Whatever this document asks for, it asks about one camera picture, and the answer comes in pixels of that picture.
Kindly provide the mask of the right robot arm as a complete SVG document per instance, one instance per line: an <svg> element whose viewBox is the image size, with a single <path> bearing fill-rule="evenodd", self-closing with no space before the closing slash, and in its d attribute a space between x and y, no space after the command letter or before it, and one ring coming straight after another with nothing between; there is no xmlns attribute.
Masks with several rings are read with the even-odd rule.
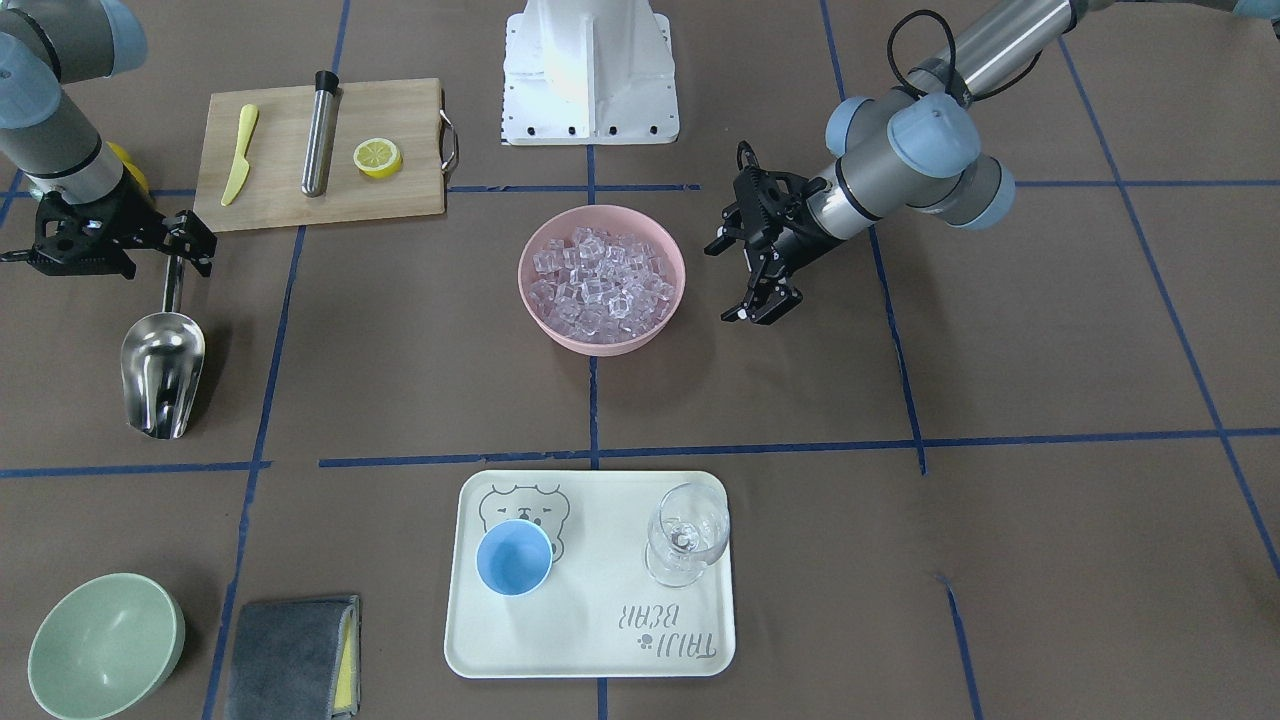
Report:
<svg viewBox="0 0 1280 720"><path fill-rule="evenodd" d="M1 149L38 192L35 237L3 255L45 275L136 274L151 249L210 275L216 236L192 211L161 214L67 86L143 65L142 24L120 1L5 1Z"/></svg>

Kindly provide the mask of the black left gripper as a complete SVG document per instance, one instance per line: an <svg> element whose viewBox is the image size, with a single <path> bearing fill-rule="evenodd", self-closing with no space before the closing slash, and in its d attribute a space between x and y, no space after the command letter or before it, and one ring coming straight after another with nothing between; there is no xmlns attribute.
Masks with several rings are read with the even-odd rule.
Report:
<svg viewBox="0 0 1280 720"><path fill-rule="evenodd" d="M741 243L750 270L742 297L721 314L722 322L773 324L803 301L790 275L845 243L824 231L809 209L805 188L812 183L756 165L739 169L735 201L704 247L704 254L717 256Z"/></svg>

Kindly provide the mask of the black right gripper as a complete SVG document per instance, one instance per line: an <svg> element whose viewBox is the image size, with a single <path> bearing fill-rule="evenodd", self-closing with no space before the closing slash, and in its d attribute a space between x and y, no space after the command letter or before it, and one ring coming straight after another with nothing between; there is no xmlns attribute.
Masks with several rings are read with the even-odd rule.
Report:
<svg viewBox="0 0 1280 720"><path fill-rule="evenodd" d="M106 196L70 204L58 191L46 192L35 217L29 249L4 252L3 263L24 263L45 275L122 275L134 278L133 249L156 249L188 261L209 278L218 237L193 210L165 218L132 178L123 178Z"/></svg>

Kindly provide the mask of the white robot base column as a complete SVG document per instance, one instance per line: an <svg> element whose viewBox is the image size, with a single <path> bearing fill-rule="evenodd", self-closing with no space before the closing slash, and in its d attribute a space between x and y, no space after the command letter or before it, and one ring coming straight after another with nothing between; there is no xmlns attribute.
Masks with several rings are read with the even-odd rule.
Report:
<svg viewBox="0 0 1280 720"><path fill-rule="evenodd" d="M669 19L648 1L529 1L506 20L500 141L672 143L681 132Z"/></svg>

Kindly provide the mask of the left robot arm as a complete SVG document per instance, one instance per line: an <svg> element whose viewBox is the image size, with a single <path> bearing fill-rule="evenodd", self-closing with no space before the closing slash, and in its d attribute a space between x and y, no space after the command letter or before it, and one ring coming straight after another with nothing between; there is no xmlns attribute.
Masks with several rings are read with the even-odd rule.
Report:
<svg viewBox="0 0 1280 720"><path fill-rule="evenodd" d="M909 208L964 231L988 228L1010 210L1014 174L984 154L970 109L1011 88L1056 40L1103 1L1001 1L961 32L936 10L913 19L938 24L946 45L902 70L887 61L893 87L881 97L845 99L826 123L833 161L805 177L767 170L751 145L736 149L735 200L705 254L741 247L742 299L723 322L769 325L797 306L796 272Z"/></svg>

